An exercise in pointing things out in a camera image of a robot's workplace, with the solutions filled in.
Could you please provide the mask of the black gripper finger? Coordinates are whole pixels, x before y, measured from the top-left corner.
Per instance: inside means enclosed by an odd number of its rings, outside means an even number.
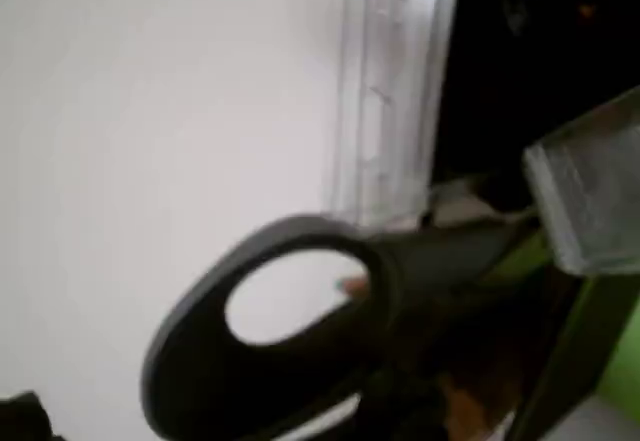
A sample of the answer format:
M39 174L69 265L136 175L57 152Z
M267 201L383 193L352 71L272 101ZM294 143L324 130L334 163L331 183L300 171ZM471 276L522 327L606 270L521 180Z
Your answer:
M1 400L1 439L6 441L59 441L39 396L25 391Z

